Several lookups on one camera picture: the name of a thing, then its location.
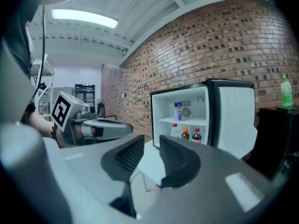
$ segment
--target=ceiling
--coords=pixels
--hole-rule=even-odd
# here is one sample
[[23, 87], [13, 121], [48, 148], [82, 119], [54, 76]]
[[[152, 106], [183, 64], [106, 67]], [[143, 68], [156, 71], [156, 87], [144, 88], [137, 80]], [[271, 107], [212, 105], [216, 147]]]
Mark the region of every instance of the ceiling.
[[[119, 66], [151, 34], [195, 8], [221, 0], [71, 0], [46, 6], [46, 53], [50, 60], [107, 63]], [[71, 8], [115, 18], [116, 28], [54, 20], [53, 8]], [[28, 27], [35, 58], [42, 54], [42, 12]]]

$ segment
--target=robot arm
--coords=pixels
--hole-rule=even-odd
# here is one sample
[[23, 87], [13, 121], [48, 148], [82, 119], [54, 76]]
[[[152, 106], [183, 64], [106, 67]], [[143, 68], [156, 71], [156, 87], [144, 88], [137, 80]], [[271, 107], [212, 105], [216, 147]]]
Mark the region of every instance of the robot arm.
[[[130, 124], [97, 118], [94, 107], [76, 97], [60, 92], [51, 118], [62, 132], [65, 142], [79, 146], [125, 137], [133, 132]], [[75, 125], [82, 126], [81, 139], [76, 139]]]

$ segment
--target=metal shelf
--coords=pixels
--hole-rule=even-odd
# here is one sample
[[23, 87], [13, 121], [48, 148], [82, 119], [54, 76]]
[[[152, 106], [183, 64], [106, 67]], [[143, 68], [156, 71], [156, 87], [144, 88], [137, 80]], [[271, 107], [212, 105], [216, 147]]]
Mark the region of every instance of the metal shelf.
[[43, 94], [46, 94], [46, 95], [50, 95], [50, 92], [44, 92]]
[[52, 81], [50, 82], [50, 84], [48, 84], [48, 86], [42, 90], [42, 89], [38, 89], [38, 92], [35, 95], [35, 106], [38, 107], [38, 102], [40, 100], [40, 98], [46, 94], [50, 96], [50, 110], [49, 112], [52, 112], [53, 109], [53, 82], [54, 82], [54, 76], [55, 76], [55, 72], [56, 69], [53, 69], [50, 64], [47, 61], [47, 57], [48, 54], [44, 55], [44, 65], [43, 65], [43, 72], [41, 72], [41, 68], [42, 68], [42, 60], [41, 59], [36, 59], [35, 61], [33, 61], [32, 63], [32, 67], [31, 67], [31, 71], [30, 71], [30, 75], [31, 77], [36, 77], [37, 80], [39, 81], [40, 77], [44, 77], [44, 76], [51, 76], [52, 77]]
[[[50, 77], [55, 73], [55, 69], [53, 69], [47, 61], [48, 54], [45, 54], [45, 60], [43, 64], [43, 73], [42, 77]], [[42, 65], [41, 59], [35, 59], [31, 66], [30, 76], [31, 77], [38, 77], [38, 73], [40, 67]]]

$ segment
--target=black cabinet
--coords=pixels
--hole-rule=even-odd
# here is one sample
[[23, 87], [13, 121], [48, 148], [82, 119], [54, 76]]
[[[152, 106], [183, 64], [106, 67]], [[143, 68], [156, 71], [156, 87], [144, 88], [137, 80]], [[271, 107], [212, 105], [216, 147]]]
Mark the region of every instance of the black cabinet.
[[260, 109], [256, 144], [248, 164], [269, 179], [275, 178], [284, 164], [296, 159], [299, 151], [299, 109], [283, 111]]
[[76, 98], [95, 107], [95, 85], [75, 84]]

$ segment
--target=green bottle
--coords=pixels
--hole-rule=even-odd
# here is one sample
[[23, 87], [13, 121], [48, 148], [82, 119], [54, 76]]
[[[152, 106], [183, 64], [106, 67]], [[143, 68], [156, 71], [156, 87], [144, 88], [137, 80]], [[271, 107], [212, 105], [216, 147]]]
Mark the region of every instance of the green bottle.
[[282, 76], [283, 82], [281, 83], [281, 93], [282, 93], [282, 106], [292, 106], [293, 99], [292, 99], [292, 87], [290, 82], [286, 80], [285, 75]]

